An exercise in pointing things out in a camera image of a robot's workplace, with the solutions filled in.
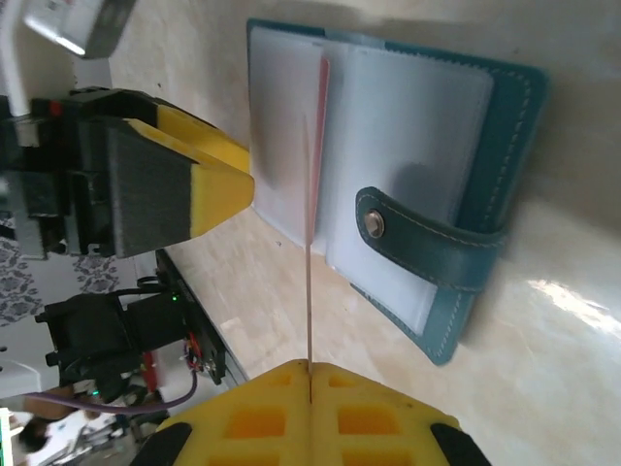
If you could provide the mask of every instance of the card holder wallet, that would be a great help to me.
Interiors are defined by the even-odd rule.
[[[435,363],[450,360],[506,237],[547,95],[536,68],[323,28],[248,22],[253,207]]]

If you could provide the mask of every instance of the leather strap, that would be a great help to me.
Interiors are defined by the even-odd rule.
[[[365,215],[377,211],[383,233],[373,238]],[[364,242],[384,257],[440,287],[479,292],[505,243],[505,232],[475,233],[406,209],[375,187],[356,195],[356,222]]]

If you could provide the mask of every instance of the marble surface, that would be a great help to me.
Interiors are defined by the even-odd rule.
[[[548,70],[509,244],[452,362],[433,366],[320,258],[315,352],[457,416],[495,465],[618,464],[621,2],[142,0],[114,85],[248,143],[245,21],[300,21]],[[305,354],[303,253],[245,211],[171,248],[256,376]]]

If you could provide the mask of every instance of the purple cable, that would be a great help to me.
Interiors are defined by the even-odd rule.
[[[192,397],[192,395],[196,392],[196,387],[198,386],[198,378],[196,376],[196,372],[191,371],[191,373],[192,373],[192,387],[190,388],[190,391],[188,391],[181,398],[178,398],[173,401],[169,401],[168,403],[160,403],[157,405],[131,406],[131,407],[98,405],[96,403],[88,403],[86,401],[75,400],[72,398],[64,398],[62,396],[52,395],[50,393],[26,393],[23,396],[34,398],[36,400],[50,401],[52,403],[57,403],[59,405],[77,408],[79,410],[94,411],[96,413],[109,413],[111,415],[127,415],[127,416],[147,415],[150,413],[159,413],[160,411],[166,411],[170,408],[175,407],[176,405],[180,405],[181,403],[189,400]]]

